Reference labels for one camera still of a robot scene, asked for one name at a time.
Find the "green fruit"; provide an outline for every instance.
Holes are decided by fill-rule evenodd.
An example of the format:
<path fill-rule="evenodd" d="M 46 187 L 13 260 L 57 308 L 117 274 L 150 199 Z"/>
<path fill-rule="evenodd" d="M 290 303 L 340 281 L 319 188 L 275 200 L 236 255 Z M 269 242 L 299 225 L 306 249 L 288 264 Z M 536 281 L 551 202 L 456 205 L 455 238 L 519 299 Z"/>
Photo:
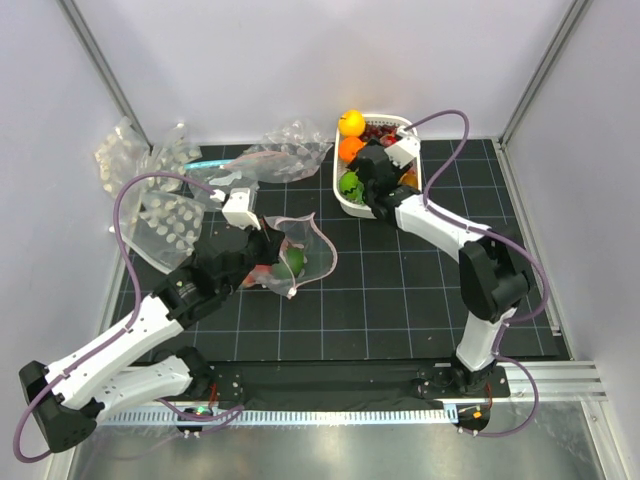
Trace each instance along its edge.
<path fill-rule="evenodd" d="M 360 180 L 358 180 L 358 175 L 356 175 L 355 172 L 345 173 L 340 178 L 338 187 L 346 199 L 362 202 L 362 191 L 364 190 L 364 186 Z"/>
<path fill-rule="evenodd" d="M 304 267 L 304 251 L 301 248 L 289 247 L 284 252 L 284 256 L 287 264 L 278 262 L 271 268 L 271 275 L 280 280 L 291 278 L 291 273 L 294 277 L 300 275 L 302 268 Z"/>

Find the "floor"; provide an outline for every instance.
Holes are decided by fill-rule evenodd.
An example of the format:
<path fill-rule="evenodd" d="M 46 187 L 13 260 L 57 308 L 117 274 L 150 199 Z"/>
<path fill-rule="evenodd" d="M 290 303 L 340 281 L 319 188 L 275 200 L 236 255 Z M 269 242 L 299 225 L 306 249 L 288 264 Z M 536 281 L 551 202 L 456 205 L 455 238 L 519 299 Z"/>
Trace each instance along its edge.
<path fill-rule="evenodd" d="M 424 177 L 449 157 L 455 143 L 422 144 Z M 202 160 L 235 158 L 247 146 L 203 147 Z M 331 190 L 333 149 L 313 177 L 288 185 L 261 186 L 256 213 L 299 217 L 316 212 L 318 226 L 338 251 L 336 270 L 287 300 L 261 288 L 247 289 L 223 308 L 140 359 L 161 350 L 197 347 L 210 361 L 362 360 L 444 358 L 460 342 L 466 309 L 456 263 L 418 237 L 374 220 L 346 215 Z M 432 190 L 435 202 L 472 220 L 517 225 L 492 142 L 470 141 L 460 159 Z M 242 241 L 221 215 L 205 217 L 203 233 L 224 244 Z M 149 292 L 162 275 L 134 258 Z M 521 309 L 537 305 L 532 291 Z M 128 276 L 122 280 L 114 321 L 133 307 Z M 502 352 L 516 357 L 559 354 L 545 315 L 507 332 Z"/>
<path fill-rule="evenodd" d="M 512 428 L 530 408 L 495 404 L 490 428 Z M 502 439 L 459 435 L 447 424 L 235 428 L 188 440 L 175 434 L 173 426 L 98 429 L 79 448 L 69 478 L 605 478 L 580 403 L 543 403 L 535 423 Z"/>

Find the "white wall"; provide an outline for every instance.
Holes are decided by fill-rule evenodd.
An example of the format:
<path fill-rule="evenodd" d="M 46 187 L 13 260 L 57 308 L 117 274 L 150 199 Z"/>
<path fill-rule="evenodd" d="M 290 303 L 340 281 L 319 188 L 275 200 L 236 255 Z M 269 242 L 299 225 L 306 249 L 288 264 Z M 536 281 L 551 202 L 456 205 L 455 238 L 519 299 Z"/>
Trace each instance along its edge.
<path fill-rule="evenodd" d="M 595 360 L 636 465 L 639 24 L 635 0 L 593 2 L 509 146 L 574 353 Z"/>
<path fill-rule="evenodd" d="M 46 462 L 13 458 L 18 370 L 98 327 L 116 249 L 92 151 L 119 115 L 56 2 L 4 2 L 0 45 L 0 476 L 29 480 Z M 35 422 L 22 444 L 44 451 Z"/>
<path fill-rule="evenodd" d="M 152 140 L 253 141 L 346 109 L 501 134 L 570 0 L 77 1 Z M 456 119 L 425 137 L 457 137 Z"/>

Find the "white ruler strip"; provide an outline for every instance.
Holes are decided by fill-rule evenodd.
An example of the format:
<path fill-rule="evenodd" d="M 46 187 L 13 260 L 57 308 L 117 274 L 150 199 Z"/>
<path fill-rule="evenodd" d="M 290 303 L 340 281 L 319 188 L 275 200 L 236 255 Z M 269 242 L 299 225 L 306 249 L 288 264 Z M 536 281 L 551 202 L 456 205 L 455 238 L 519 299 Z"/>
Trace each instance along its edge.
<path fill-rule="evenodd" d="M 233 421 L 236 427 L 264 426 L 320 426 L 320 425 L 412 425 L 425 423 L 457 423 L 455 405 L 442 410 L 413 410 L 399 412 L 271 412 L 245 410 Z M 214 409 L 214 414 L 224 410 Z M 180 425 L 216 425 L 216 422 L 187 422 Z M 162 406 L 138 407 L 119 413 L 102 425 L 112 427 L 176 425 L 178 415 Z"/>

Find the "metallic floor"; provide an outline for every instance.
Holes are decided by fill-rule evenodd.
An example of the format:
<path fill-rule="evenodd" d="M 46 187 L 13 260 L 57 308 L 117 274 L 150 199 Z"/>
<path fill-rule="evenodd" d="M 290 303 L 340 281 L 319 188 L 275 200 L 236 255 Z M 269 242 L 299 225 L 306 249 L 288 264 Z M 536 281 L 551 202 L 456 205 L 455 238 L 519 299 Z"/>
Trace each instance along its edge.
<path fill-rule="evenodd" d="M 491 431 L 531 404 L 495 404 Z M 503 439 L 451 425 L 238 428 L 175 438 L 173 427 L 111 427 L 78 449 L 74 480 L 604 479 L 579 403 L 543 403 L 535 423 Z M 136 460 L 136 456 L 165 443 Z"/>

